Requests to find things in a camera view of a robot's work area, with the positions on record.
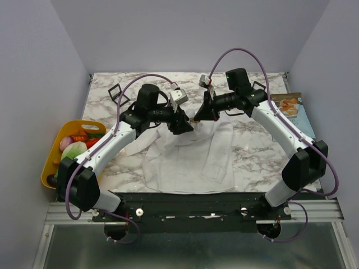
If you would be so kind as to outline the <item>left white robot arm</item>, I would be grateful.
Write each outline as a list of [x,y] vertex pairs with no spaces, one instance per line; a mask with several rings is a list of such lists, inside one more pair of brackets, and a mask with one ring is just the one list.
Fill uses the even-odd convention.
[[180,108],[188,100],[185,91],[176,83],[171,88],[169,102],[159,104],[159,87],[143,84],[136,101],[120,114],[118,122],[94,146],[74,159],[61,160],[56,187],[58,197],[83,212],[97,209],[105,211],[112,221],[123,218],[121,198],[101,190],[98,177],[123,148],[149,129],[151,123],[166,123],[175,135],[193,130],[188,116]]

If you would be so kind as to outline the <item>white button shirt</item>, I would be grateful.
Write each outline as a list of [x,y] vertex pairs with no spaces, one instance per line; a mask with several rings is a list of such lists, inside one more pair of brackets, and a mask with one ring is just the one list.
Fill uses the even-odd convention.
[[176,194],[207,194],[234,188],[234,127],[221,113],[218,121],[191,123],[193,131],[174,135],[165,124],[149,129],[125,148],[128,156],[142,150],[142,172],[148,188]]

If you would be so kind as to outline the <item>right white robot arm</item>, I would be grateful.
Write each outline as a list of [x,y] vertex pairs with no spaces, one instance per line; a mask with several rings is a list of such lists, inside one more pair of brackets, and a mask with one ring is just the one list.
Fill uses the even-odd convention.
[[315,142],[294,126],[268,99],[264,86],[254,88],[257,82],[250,83],[244,68],[230,70],[225,75],[230,92],[221,95],[215,93],[211,78],[201,75],[199,86],[205,92],[194,120],[216,121],[220,112],[238,109],[262,125],[279,143],[289,162],[281,180],[263,195],[258,205],[259,215],[269,220],[277,215],[279,206],[325,174],[328,145],[324,141]]

